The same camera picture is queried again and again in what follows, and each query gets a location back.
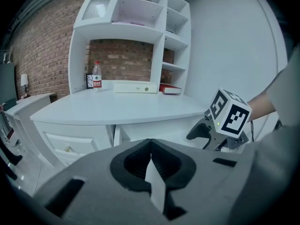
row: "water bottle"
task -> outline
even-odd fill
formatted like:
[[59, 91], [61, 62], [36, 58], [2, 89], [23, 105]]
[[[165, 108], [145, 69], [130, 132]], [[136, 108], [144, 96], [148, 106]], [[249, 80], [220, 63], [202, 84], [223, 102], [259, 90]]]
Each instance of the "water bottle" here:
[[100, 92], [102, 90], [102, 73], [100, 67], [100, 61], [95, 61], [95, 65], [93, 68], [93, 88], [96, 92]]

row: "desk surface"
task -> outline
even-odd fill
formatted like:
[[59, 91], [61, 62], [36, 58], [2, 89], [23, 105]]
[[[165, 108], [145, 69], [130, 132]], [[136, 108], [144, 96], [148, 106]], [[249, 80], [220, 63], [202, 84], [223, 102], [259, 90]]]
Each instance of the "desk surface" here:
[[53, 94], [55, 94], [55, 93], [52, 92], [52, 93], [33, 95], [28, 98], [18, 100], [16, 106], [13, 106], [11, 109], [8, 109], [4, 113], [7, 115], [10, 115], [10, 116], [14, 116], [17, 112], [21, 111], [22, 109], [29, 106], [30, 104], [35, 103], [38, 100], [41, 100], [41, 99], [48, 97], [50, 95], [53, 95]]
[[83, 90], [33, 114], [33, 121], [67, 125], [154, 122], [203, 114], [207, 109], [185, 95]]

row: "brick wall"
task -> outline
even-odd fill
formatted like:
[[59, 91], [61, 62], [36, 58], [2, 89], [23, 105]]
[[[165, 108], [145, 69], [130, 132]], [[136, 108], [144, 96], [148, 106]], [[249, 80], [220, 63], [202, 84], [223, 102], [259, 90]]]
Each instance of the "brick wall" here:
[[[21, 74], [28, 74], [30, 94], [69, 94], [68, 52], [73, 25], [84, 0], [53, 0], [33, 14], [12, 37], [12, 61], [16, 64], [18, 97]], [[128, 40], [96, 40], [87, 46], [85, 69], [94, 60], [103, 62], [103, 79], [149, 81], [153, 45]], [[172, 62], [172, 51], [164, 60]], [[172, 73], [162, 71], [162, 82], [170, 83]]]
[[[92, 40], [87, 46], [86, 73], [91, 73], [94, 61], [99, 60], [103, 80], [150, 81], [153, 44], [121, 40]], [[173, 63], [174, 53], [166, 49], [164, 61]], [[170, 71], [163, 71], [162, 81], [171, 83]]]

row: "red book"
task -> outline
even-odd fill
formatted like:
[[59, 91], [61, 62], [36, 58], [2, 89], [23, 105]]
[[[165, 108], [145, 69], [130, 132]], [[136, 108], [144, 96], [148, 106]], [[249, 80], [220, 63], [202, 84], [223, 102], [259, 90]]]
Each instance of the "red book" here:
[[180, 94], [181, 88], [177, 88], [169, 84], [161, 83], [159, 86], [159, 91], [162, 92], [163, 94]]

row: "lamp shade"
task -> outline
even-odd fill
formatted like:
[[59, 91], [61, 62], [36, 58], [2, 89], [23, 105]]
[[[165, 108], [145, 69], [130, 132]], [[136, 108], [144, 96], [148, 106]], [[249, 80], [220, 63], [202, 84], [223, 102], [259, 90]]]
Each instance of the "lamp shade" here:
[[28, 85], [28, 76], [27, 74], [21, 75], [21, 86]]

